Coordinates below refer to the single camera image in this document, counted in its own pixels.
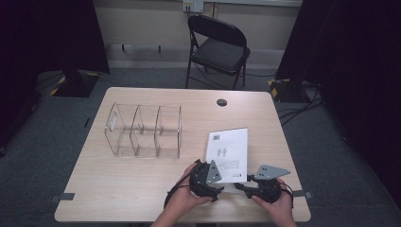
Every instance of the transparent divider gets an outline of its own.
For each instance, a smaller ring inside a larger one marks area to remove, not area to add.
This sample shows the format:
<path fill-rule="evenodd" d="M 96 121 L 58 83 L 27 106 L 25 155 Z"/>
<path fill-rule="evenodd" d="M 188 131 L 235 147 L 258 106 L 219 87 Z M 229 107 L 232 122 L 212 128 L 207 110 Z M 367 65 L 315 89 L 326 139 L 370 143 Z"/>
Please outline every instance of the transparent divider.
<path fill-rule="evenodd" d="M 179 158 L 181 106 L 114 103 L 105 134 L 117 156 Z"/>

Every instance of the triangular metal plate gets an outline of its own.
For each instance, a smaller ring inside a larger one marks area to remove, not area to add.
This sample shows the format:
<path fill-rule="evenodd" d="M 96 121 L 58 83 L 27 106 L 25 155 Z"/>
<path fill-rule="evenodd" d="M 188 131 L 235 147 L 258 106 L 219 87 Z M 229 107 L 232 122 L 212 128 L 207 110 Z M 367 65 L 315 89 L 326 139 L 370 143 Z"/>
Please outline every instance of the triangular metal plate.
<path fill-rule="evenodd" d="M 257 180 L 271 180 L 289 174 L 290 171 L 280 167 L 262 165 L 257 170 L 254 178 Z"/>
<path fill-rule="evenodd" d="M 220 181 L 221 175 L 218 171 L 218 166 L 216 165 L 215 161 L 212 160 L 209 166 L 209 172 L 207 173 L 206 183 L 216 183 Z"/>

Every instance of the wooden table top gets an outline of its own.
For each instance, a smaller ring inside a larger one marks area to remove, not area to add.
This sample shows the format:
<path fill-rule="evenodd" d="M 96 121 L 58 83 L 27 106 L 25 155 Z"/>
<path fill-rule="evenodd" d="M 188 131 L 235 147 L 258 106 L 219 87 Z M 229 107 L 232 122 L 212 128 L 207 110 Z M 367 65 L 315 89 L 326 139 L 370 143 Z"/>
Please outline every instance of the wooden table top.
<path fill-rule="evenodd" d="M 217 100 L 224 98 L 227 106 Z M 114 103 L 182 106 L 179 159 L 114 156 L 104 134 Z M 282 179 L 301 184 L 271 96 L 265 92 L 110 88 L 99 107 L 55 219 L 61 222 L 152 222 L 163 210 L 167 191 L 197 159 L 204 161 L 210 131 L 248 128 L 248 173 L 262 164 L 291 171 Z M 294 199 L 296 221 L 308 221 L 304 197 Z M 267 213 L 243 195 L 221 193 L 218 201 L 194 208 L 180 222 L 269 222 Z"/>

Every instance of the black backdrop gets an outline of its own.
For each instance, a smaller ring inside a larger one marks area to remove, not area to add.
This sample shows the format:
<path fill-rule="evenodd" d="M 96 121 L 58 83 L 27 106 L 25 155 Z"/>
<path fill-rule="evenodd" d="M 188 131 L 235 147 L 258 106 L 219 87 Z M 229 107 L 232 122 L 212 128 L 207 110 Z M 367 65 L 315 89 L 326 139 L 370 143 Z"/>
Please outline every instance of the black backdrop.
<path fill-rule="evenodd" d="M 400 25 L 401 1 L 304 0 L 277 72 L 321 84 L 345 138 L 399 207 Z"/>
<path fill-rule="evenodd" d="M 42 72 L 109 73 L 92 0 L 1 1 L 0 39 L 0 146 L 29 114 Z"/>

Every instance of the white paper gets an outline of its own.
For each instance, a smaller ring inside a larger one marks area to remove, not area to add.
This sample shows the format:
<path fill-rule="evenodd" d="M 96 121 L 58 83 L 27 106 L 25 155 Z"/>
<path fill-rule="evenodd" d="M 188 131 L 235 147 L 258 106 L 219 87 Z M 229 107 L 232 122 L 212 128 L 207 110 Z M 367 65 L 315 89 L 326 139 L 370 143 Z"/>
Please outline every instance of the white paper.
<path fill-rule="evenodd" d="M 218 183 L 247 181 L 248 129 L 209 133 L 206 162 L 215 161 L 221 180 Z"/>

